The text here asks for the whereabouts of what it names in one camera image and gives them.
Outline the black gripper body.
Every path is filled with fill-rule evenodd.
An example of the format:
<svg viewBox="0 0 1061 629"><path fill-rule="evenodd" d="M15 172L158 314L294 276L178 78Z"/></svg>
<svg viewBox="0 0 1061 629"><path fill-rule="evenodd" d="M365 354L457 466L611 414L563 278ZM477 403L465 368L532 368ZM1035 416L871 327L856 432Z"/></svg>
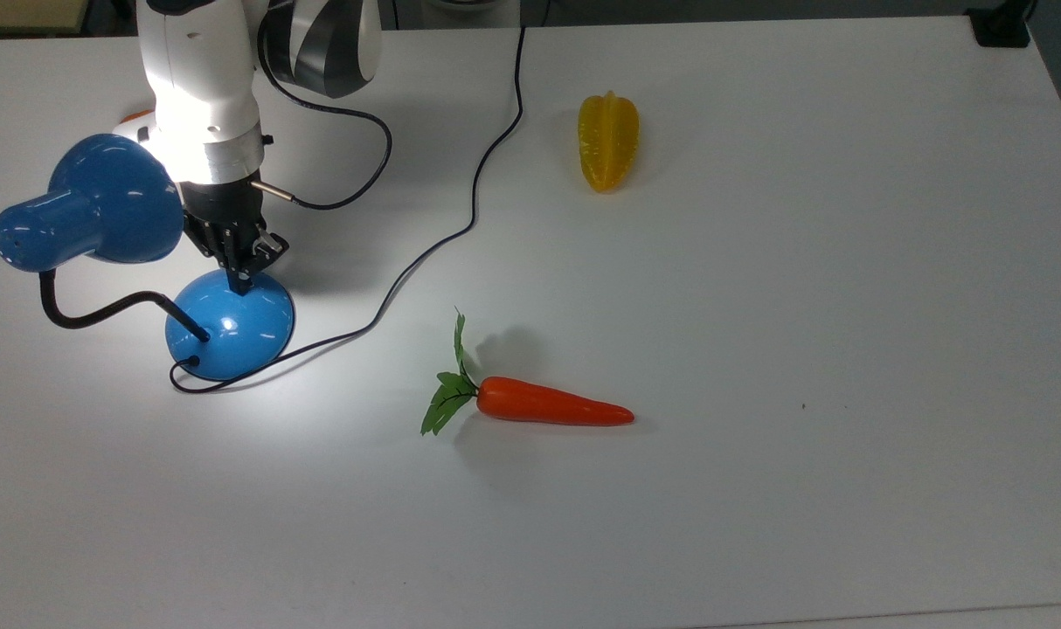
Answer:
<svg viewBox="0 0 1061 629"><path fill-rule="evenodd" d="M258 182L257 176L246 176L231 184L180 184L184 235L220 267L225 268L226 227L253 227L255 239L259 232L269 232Z"/></svg>

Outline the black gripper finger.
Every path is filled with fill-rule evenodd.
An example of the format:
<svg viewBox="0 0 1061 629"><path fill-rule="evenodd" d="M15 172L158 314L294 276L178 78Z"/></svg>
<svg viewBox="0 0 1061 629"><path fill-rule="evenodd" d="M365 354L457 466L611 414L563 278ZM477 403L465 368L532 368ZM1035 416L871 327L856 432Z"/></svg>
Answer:
<svg viewBox="0 0 1061 629"><path fill-rule="evenodd" d="M282 255L284 255L284 238L276 235L275 232L259 232L253 242L248 274L256 275L266 270Z"/></svg>
<svg viewBox="0 0 1061 629"><path fill-rule="evenodd" d="M253 287L251 272L248 267L254 262L253 227L225 228L225 269L228 286L238 295L244 295Z"/></svg>

